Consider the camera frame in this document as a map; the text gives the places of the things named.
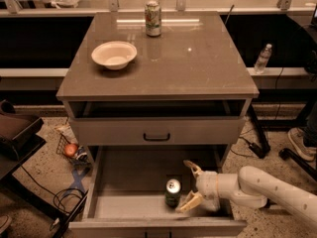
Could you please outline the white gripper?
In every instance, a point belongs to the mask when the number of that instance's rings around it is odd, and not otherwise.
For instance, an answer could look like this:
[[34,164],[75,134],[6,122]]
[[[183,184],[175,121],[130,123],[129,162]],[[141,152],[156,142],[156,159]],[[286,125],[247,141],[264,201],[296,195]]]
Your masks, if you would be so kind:
[[184,160],[183,163],[191,169],[196,179],[198,192],[191,191],[187,195],[176,208],[176,211],[179,213],[184,213],[197,207],[203,199],[218,198],[218,174],[216,172],[202,171],[198,165],[189,160]]

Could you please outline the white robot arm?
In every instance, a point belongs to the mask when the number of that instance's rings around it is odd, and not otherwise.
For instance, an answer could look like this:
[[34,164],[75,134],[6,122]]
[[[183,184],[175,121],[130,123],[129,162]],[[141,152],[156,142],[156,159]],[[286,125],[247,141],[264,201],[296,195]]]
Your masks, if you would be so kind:
[[317,196],[278,179],[252,166],[240,168],[237,174],[218,174],[203,171],[189,160],[183,162],[196,180],[197,191],[191,191],[176,208],[187,212],[204,200],[229,199],[237,205],[262,208],[270,199],[287,212],[317,229]]

